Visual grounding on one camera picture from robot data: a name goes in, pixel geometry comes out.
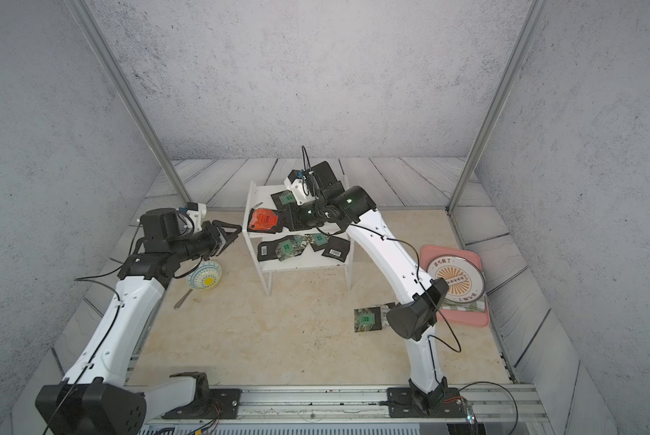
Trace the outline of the small green tea bag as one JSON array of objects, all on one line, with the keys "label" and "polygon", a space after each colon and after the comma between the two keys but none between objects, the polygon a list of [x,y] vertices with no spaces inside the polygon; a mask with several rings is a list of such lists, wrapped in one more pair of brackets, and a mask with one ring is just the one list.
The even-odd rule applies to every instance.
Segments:
[{"label": "small green tea bag", "polygon": [[356,333],[379,331],[383,328],[383,315],[380,306],[354,310],[354,331]]}]

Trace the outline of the green tea bag top shelf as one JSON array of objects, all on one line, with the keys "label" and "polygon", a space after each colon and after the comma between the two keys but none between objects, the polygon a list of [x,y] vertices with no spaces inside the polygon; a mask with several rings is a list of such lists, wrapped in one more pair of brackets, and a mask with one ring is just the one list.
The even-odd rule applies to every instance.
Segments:
[{"label": "green tea bag top shelf", "polygon": [[272,202],[274,203],[277,210],[286,210],[292,205],[298,205],[297,199],[294,197],[293,193],[289,190],[283,190],[280,192],[273,193],[270,195]]}]

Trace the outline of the black barcode tea bag top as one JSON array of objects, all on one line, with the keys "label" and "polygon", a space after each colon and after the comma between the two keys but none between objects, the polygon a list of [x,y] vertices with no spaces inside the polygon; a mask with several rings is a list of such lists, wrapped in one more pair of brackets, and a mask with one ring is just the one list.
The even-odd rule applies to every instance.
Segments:
[{"label": "black barcode tea bag top", "polygon": [[392,308],[394,308],[397,303],[387,303],[380,306],[380,324],[381,328],[387,328],[389,326],[388,314]]}]

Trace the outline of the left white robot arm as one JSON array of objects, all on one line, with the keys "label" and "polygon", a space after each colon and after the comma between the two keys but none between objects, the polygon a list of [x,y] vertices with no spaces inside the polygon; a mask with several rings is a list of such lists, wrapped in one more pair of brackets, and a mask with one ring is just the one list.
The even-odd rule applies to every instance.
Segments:
[{"label": "left white robot arm", "polygon": [[78,360],[35,406],[52,434],[136,434],[168,413],[190,419],[217,413],[203,373],[180,373],[146,391],[125,387],[127,368],[152,313],[178,270],[219,256],[243,230],[205,220],[205,208],[156,208],[139,219],[143,236],[118,272],[112,300]]}]

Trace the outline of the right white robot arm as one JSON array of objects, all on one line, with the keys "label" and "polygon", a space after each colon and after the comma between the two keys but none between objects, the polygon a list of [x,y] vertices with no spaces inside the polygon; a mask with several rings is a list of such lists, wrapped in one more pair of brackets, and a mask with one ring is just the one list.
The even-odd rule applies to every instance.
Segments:
[{"label": "right white robot arm", "polygon": [[305,228],[331,223],[355,241],[382,272],[397,303],[388,312],[388,324],[405,340],[410,362],[411,405],[429,415],[446,396],[446,377],[438,364],[433,339],[437,311],[448,292],[442,278],[433,278],[406,251],[408,244],[393,236],[377,205],[358,186],[344,190],[340,183],[326,194],[307,188],[302,181],[287,186],[295,201],[290,203],[294,222]]}]

